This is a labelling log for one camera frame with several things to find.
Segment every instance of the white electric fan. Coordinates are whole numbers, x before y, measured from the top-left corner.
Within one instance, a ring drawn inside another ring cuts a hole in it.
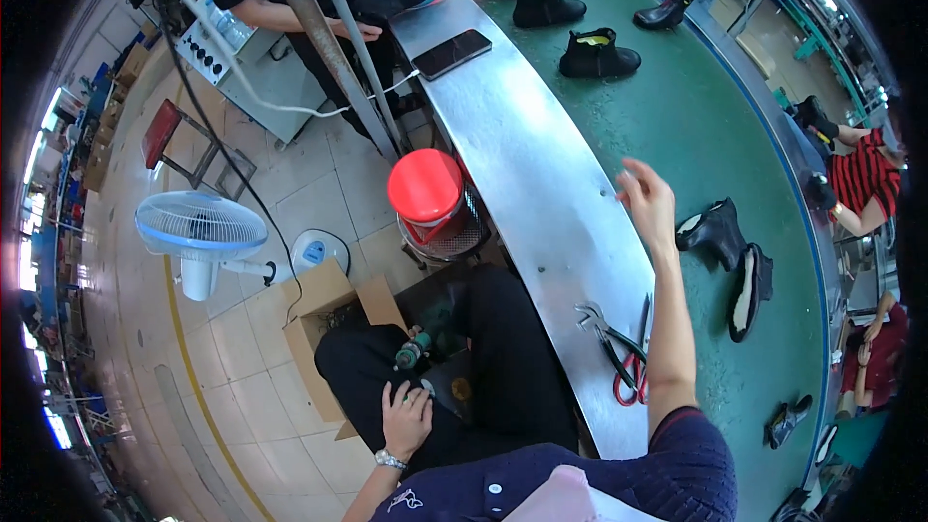
[[[260,216],[240,203],[201,191],[166,191],[146,198],[135,210],[135,227],[148,252],[180,258],[184,294],[206,300],[216,288],[222,267],[233,273],[258,274],[265,285],[292,277],[290,267],[273,261],[249,262],[267,241]],[[328,232],[307,230],[293,245],[297,274],[334,258],[348,273],[348,247]]]

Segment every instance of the navy blue shirt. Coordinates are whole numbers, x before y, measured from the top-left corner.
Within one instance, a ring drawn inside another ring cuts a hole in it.
[[[528,446],[414,474],[371,520],[501,520],[561,464],[583,469],[593,488],[668,522],[732,521],[738,510],[725,440],[701,411],[683,407],[661,422],[641,458],[589,460],[554,444]]]

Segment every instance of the silver wristwatch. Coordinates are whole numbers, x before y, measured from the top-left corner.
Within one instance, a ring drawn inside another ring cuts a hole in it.
[[[395,467],[402,471],[405,471],[409,467],[406,465],[406,462],[401,462],[391,456],[387,448],[377,450],[377,453],[374,454],[374,460],[377,462],[377,465],[388,465],[389,467]]]

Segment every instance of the red lid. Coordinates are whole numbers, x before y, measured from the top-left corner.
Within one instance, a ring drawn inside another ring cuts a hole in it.
[[[454,211],[464,191],[455,160],[434,149],[417,150],[393,166],[387,197],[400,217],[413,223],[440,220]]]

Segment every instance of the power drill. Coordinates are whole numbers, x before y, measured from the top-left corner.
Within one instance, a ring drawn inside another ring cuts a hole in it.
[[[418,325],[414,325],[412,330],[416,334],[396,352],[396,363],[393,365],[394,371],[412,369],[419,362],[422,355],[426,357],[429,355],[428,350],[432,346],[432,337]]]

